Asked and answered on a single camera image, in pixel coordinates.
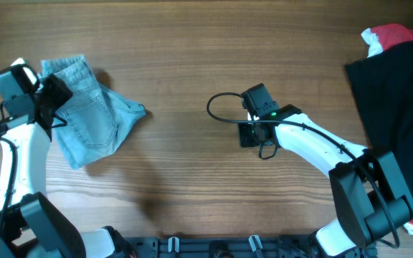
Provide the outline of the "black garment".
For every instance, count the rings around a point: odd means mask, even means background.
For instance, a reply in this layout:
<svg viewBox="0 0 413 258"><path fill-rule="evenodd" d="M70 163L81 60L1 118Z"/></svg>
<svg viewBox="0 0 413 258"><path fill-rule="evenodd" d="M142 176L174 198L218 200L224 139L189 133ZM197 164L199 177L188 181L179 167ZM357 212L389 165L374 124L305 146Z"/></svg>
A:
<svg viewBox="0 0 413 258"><path fill-rule="evenodd" d="M393 152L413 196L413 41L345 71L371 144Z"/></svg>

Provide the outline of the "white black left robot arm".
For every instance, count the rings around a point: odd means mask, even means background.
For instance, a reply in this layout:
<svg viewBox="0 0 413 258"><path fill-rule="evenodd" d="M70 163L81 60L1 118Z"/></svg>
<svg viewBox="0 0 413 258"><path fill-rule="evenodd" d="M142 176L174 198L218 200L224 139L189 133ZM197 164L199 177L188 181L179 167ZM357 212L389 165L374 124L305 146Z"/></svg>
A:
<svg viewBox="0 0 413 258"><path fill-rule="evenodd" d="M46 159L56 109L72 92L54 75L45 81L21 66L0 72L3 160L0 257L114 257L113 229L80 233L46 197Z"/></svg>

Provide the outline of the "light blue denim shorts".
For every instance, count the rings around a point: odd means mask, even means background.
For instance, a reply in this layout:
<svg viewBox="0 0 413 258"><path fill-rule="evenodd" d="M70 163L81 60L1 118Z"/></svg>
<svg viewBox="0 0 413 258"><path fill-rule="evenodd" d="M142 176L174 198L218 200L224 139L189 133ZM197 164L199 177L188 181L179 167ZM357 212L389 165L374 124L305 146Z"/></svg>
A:
<svg viewBox="0 0 413 258"><path fill-rule="evenodd" d="M56 141L73 169L114 154L146 115L144 106L98 81L83 55L41 61L41 78L55 75L73 92L57 110L67 121L54 130Z"/></svg>

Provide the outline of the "red and white garment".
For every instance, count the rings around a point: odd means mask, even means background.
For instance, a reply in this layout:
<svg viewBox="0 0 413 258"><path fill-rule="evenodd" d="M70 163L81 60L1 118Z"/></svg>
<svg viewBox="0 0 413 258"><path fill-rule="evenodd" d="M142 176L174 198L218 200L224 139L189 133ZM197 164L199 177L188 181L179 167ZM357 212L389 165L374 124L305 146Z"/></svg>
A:
<svg viewBox="0 0 413 258"><path fill-rule="evenodd" d="M413 30L401 24L385 24L365 29L361 38L369 46L367 57L373 57L395 45L413 41Z"/></svg>

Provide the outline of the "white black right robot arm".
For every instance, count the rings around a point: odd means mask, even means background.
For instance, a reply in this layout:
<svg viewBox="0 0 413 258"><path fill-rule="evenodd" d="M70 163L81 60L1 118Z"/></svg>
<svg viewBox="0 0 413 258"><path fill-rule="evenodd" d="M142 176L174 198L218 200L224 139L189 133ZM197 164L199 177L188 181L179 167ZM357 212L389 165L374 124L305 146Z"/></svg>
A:
<svg viewBox="0 0 413 258"><path fill-rule="evenodd" d="M247 120L239 127L249 145L291 151L328 178L336 218L313 237L323 256L365 249L388 234L390 247L399 246L397 229L413 219L413 197L392 152L350 143L292 105L244 107Z"/></svg>

